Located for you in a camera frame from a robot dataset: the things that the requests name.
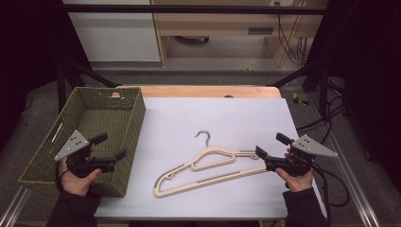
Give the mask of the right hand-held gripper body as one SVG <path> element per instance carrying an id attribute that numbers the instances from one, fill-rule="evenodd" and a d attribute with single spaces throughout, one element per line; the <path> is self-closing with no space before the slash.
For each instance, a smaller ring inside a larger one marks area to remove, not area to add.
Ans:
<path id="1" fill-rule="evenodd" d="M 337 157 L 338 154 L 310 138 L 306 134 L 288 145 L 290 156 L 284 159 L 280 168 L 290 176 L 304 176 L 313 165 L 316 156 Z"/>

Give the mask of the person's left hand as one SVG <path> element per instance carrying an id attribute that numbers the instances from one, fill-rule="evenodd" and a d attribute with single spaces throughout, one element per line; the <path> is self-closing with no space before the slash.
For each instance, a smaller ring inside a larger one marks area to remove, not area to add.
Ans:
<path id="1" fill-rule="evenodd" d="M 95 169 L 85 178 L 77 177 L 68 169 L 65 160 L 61 162 L 61 169 L 61 185 L 63 190 L 82 197 L 87 195 L 90 186 L 97 182 L 98 177 L 102 173 L 100 169 Z"/>

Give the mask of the light wooden desk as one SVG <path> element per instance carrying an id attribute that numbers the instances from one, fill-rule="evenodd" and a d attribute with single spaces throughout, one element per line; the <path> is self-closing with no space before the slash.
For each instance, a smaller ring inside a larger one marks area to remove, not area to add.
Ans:
<path id="1" fill-rule="evenodd" d="M 329 0 L 149 0 L 156 5 L 324 8 Z M 262 36 L 276 66 L 285 62 L 297 39 L 312 41 L 321 15 L 156 13 L 161 37 Z"/>

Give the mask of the beige plastic clothes hanger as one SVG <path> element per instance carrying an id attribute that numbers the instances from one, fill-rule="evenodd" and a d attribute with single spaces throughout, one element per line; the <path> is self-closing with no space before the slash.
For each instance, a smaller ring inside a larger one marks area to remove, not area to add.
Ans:
<path id="1" fill-rule="evenodd" d="M 215 168 L 215 167 L 221 167 L 221 166 L 227 166 L 227 165 L 233 164 L 237 158 L 241 158 L 241 157 L 251 158 L 252 160 L 259 159 L 259 157 L 255 154 L 254 151 L 228 150 L 226 148 L 211 146 L 209 144 L 209 141 L 211 138 L 210 132 L 209 131 L 198 131 L 196 134 L 196 137 L 198 137 L 201 134 L 206 135 L 206 139 L 205 139 L 206 148 L 202 149 L 192 160 L 190 160 L 180 166 L 172 168 L 158 177 L 158 179 L 156 180 L 156 182 L 153 186 L 153 193 L 157 198 L 163 198 L 163 197 L 175 195 L 178 193 L 182 193 L 184 191 L 201 188 L 206 185 L 222 183 L 222 182 L 230 181 L 233 179 L 238 179 L 238 178 L 252 176 L 255 174 L 260 174 L 260 173 L 266 172 L 266 169 L 262 166 L 254 167 L 254 168 L 239 170 L 239 171 L 235 171 L 233 173 L 227 173 L 227 174 L 215 176 L 215 177 L 212 177 L 209 179 L 195 181 L 193 183 L 187 183 L 187 184 L 173 187 L 170 189 L 162 190 L 162 184 L 165 180 L 172 180 L 178 173 L 183 172 L 187 169 L 190 169 L 192 172 L 199 172 L 199 171 L 204 171 L 204 170 Z M 221 155 L 221 156 L 225 157 L 225 160 L 220 160 L 220 161 L 217 161 L 214 163 L 206 164 L 203 166 L 198 166 L 198 162 L 202 158 L 205 158 L 206 156 L 209 156 L 209 155 Z"/>

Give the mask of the yellow and black tool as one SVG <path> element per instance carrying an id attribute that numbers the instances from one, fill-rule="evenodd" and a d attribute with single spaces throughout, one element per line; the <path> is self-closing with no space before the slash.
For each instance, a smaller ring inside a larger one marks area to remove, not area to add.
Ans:
<path id="1" fill-rule="evenodd" d="M 296 104 L 300 104 L 300 105 L 304 105 L 304 106 L 308 106 L 309 105 L 309 102 L 308 101 L 302 101 L 298 97 L 297 93 L 292 93 L 292 100 L 293 100 L 293 103 L 296 103 Z"/>

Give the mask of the white cabinet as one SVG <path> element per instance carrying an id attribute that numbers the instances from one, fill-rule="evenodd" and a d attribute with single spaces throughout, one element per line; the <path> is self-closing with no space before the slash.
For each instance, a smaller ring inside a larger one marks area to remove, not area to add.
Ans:
<path id="1" fill-rule="evenodd" d="M 90 62 L 159 61 L 151 13 L 69 12 Z"/>

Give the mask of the green woven basket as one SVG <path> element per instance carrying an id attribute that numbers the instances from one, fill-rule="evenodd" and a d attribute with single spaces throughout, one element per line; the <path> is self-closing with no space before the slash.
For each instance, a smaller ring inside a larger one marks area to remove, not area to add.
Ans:
<path id="1" fill-rule="evenodd" d="M 127 156 L 115 164 L 113 172 L 101 174 L 94 190 L 104 197 L 124 197 L 145 113 L 143 95 L 137 87 L 75 88 L 19 183 L 44 195 L 58 195 L 54 158 L 68 137 L 74 131 L 86 138 L 105 132 L 108 139 L 96 146 L 93 155 L 109 158 L 125 149 Z"/>

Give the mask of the black horizontal frame bar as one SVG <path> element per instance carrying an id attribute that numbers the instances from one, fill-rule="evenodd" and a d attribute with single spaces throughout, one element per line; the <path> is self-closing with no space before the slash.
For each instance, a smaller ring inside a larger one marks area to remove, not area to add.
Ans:
<path id="1" fill-rule="evenodd" d="M 324 15 L 327 8 L 305 7 L 241 7 L 241 6 L 186 6 L 186 5 L 84 5 L 61 6 L 68 12 L 93 13 L 209 13 L 209 14 L 285 14 Z"/>

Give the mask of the aluminium rail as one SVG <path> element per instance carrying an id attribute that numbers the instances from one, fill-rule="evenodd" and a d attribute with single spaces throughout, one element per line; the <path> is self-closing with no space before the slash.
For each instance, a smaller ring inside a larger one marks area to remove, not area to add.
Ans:
<path id="1" fill-rule="evenodd" d="M 13 227 L 20 216 L 31 191 L 26 187 L 20 186 L 13 200 L 6 211 L 0 217 L 0 227 Z"/>
<path id="2" fill-rule="evenodd" d="M 307 93 L 314 114 L 319 113 L 319 96 Z M 350 118 L 338 92 L 328 93 L 328 122 L 322 125 L 323 144 L 333 149 L 338 158 L 335 160 L 337 171 L 350 193 L 350 202 L 354 205 L 364 227 L 380 227 L 373 206 L 362 187 L 359 176 L 366 164 L 365 152 L 350 124 Z"/>

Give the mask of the black metal stand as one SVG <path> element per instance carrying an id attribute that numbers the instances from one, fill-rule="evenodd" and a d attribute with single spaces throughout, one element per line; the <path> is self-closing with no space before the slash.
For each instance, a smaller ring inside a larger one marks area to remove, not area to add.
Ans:
<path id="1" fill-rule="evenodd" d="M 65 82 L 68 82 L 72 88 L 84 87 L 85 83 L 81 78 L 81 75 L 86 75 L 108 88 L 115 88 L 118 86 L 117 83 L 105 79 L 101 75 L 95 73 L 90 67 L 85 67 L 76 61 L 64 61 L 57 69 L 59 112 L 61 112 L 67 101 Z"/>
<path id="2" fill-rule="evenodd" d="M 327 90 L 328 90 L 328 74 L 325 68 L 325 63 L 322 61 L 313 61 L 309 63 L 307 66 L 289 74 L 283 79 L 279 79 L 272 84 L 269 84 L 269 87 L 281 88 L 285 84 L 301 77 L 305 76 L 305 81 L 302 85 L 302 88 L 305 92 L 313 92 L 317 86 L 320 86 L 319 89 L 319 113 L 324 118 L 328 118 L 328 111 L 326 108 L 327 105 Z"/>

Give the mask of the black curtain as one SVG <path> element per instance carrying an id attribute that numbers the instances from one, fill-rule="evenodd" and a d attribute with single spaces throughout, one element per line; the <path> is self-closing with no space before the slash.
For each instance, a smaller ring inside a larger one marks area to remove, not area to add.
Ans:
<path id="1" fill-rule="evenodd" d="M 308 59 L 335 32 L 326 69 L 345 82 L 346 102 L 370 152 L 401 191 L 401 0 L 328 0 Z"/>
<path id="2" fill-rule="evenodd" d="M 90 63 L 63 0 L 0 0 L 0 150 L 26 96 L 56 79 L 62 60 Z"/>

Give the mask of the person's right hand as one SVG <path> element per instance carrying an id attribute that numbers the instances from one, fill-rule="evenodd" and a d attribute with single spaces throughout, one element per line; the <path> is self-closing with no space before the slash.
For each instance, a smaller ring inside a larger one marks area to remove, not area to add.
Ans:
<path id="1" fill-rule="evenodd" d="M 293 177 L 285 172 L 282 168 L 275 170 L 276 174 L 281 177 L 287 184 L 291 192 L 301 192 L 312 187 L 313 170 L 310 169 L 304 176 Z"/>

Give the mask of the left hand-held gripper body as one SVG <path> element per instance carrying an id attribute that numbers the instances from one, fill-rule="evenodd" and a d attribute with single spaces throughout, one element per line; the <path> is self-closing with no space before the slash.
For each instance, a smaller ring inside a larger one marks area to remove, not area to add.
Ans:
<path id="1" fill-rule="evenodd" d="M 87 139 L 79 131 L 74 131 L 56 154 L 54 161 L 59 162 L 65 158 L 68 169 L 80 178 L 85 178 L 95 169 L 105 173 L 108 164 L 92 155 L 93 146 L 95 144 L 92 143 L 92 138 Z"/>

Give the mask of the white table sheet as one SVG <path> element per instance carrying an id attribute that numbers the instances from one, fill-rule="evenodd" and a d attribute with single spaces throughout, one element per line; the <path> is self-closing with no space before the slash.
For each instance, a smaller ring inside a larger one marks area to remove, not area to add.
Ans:
<path id="1" fill-rule="evenodd" d="M 281 157 L 286 146 L 277 133 L 298 136 L 282 98 L 155 98 L 146 114 L 134 155 L 128 192 L 105 198 L 99 218 L 272 219 L 283 218 L 285 183 L 275 173 L 241 177 L 158 198 L 153 186 L 170 169 L 192 160 L 208 146 L 228 150 L 264 149 Z"/>

